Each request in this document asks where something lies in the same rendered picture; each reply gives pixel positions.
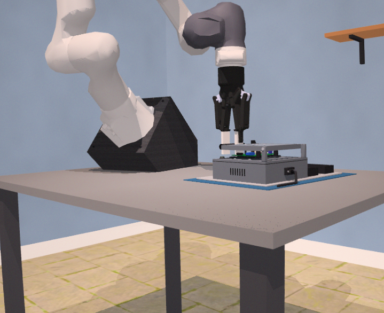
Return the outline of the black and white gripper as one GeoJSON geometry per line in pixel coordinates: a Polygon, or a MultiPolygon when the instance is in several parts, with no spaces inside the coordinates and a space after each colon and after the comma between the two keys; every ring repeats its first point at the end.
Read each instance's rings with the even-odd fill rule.
{"type": "Polygon", "coordinates": [[[251,93],[244,92],[244,67],[225,66],[218,68],[220,92],[213,96],[216,129],[221,131],[221,144],[230,143],[231,108],[234,118],[234,143],[244,144],[243,131],[249,128],[251,93]]]}

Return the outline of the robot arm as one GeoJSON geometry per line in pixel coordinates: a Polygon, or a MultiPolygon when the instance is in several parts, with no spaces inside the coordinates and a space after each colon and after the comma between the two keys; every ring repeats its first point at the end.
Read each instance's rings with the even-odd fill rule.
{"type": "MultiPolygon", "coordinates": [[[[239,5],[220,2],[191,14],[182,0],[157,1],[177,30],[182,50],[192,56],[202,55],[211,46],[215,47],[215,66],[247,65],[246,23],[239,5]]],[[[102,112],[101,131],[121,147],[150,131],[154,107],[147,107],[140,96],[135,96],[117,71],[120,48],[115,37],[87,33],[95,11],[95,0],[57,0],[56,28],[45,58],[55,72],[89,76],[88,92],[102,112]]]]}

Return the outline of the green circuit board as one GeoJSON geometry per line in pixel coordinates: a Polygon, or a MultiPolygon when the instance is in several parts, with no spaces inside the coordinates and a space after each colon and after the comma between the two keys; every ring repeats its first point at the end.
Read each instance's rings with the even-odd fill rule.
{"type": "MultiPolygon", "coordinates": [[[[268,151],[268,155],[273,155],[272,151],[268,151]]],[[[256,151],[254,152],[248,152],[246,154],[243,154],[243,153],[236,153],[236,155],[234,156],[248,156],[248,157],[254,157],[256,156],[256,151]]]]}

